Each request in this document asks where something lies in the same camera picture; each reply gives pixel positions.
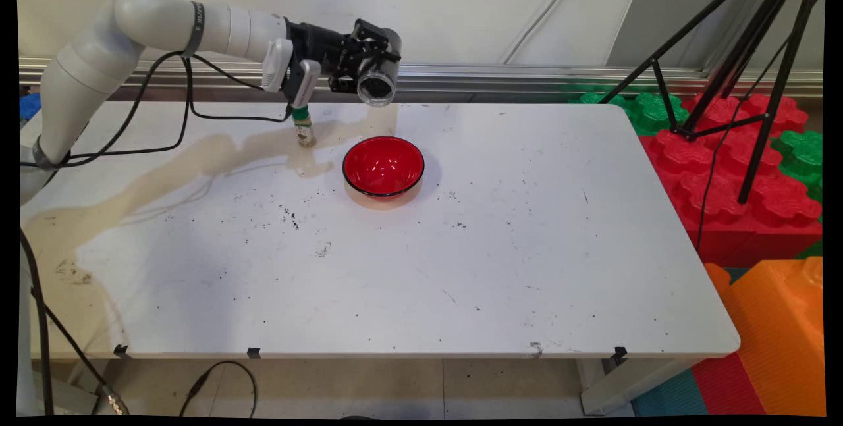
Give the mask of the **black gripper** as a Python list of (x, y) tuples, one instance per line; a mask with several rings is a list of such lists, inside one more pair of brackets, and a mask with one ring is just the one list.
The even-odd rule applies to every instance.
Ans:
[(337, 31), (308, 23), (286, 21), (286, 36), (292, 42), (290, 68), (311, 60), (320, 65), (322, 75), (328, 76), (332, 93), (358, 93), (360, 60), (353, 57), (400, 62), (402, 39), (387, 28), (378, 27), (364, 19), (356, 19), (352, 38)]

